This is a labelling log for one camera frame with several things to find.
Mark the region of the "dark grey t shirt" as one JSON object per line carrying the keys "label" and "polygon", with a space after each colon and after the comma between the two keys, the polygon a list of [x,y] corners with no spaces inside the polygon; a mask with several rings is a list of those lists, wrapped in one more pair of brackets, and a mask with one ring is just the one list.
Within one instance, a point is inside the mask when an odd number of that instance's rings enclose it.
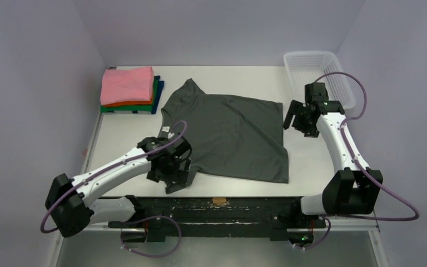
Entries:
{"label": "dark grey t shirt", "polygon": [[176,90],[163,108],[161,137],[168,127],[184,120],[183,137],[192,154],[187,177],[197,173],[274,182],[289,181],[284,148],[283,105],[235,95],[204,93],[192,79]]}

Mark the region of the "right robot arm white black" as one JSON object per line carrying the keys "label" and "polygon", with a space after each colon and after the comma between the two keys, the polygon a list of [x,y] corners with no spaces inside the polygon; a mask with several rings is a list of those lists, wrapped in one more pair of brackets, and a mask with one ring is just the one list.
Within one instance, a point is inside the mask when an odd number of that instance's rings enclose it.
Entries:
{"label": "right robot arm white black", "polygon": [[343,138],[346,128],[345,110],[337,100],[330,100],[322,82],[305,85],[305,101],[291,101],[284,119],[283,128],[290,127],[305,137],[322,136],[331,156],[335,174],[323,192],[304,196],[300,205],[291,209],[290,219],[296,226],[304,226],[312,215],[367,215],[378,198],[380,188],[370,181],[367,171],[378,182],[383,176],[372,170],[358,154],[352,138]]}

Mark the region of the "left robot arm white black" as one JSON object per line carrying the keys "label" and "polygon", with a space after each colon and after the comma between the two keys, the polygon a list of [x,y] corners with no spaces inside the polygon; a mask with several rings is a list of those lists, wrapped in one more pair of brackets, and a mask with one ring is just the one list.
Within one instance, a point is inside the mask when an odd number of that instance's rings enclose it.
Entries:
{"label": "left robot arm white black", "polygon": [[69,178],[56,176],[44,203],[48,218],[64,238],[80,233],[91,224],[119,221],[135,228],[143,222],[142,210],[128,196],[104,199],[103,195],[122,183],[145,174],[147,179],[168,185],[187,181],[192,146],[182,136],[172,139],[147,137],[123,156],[93,171]]}

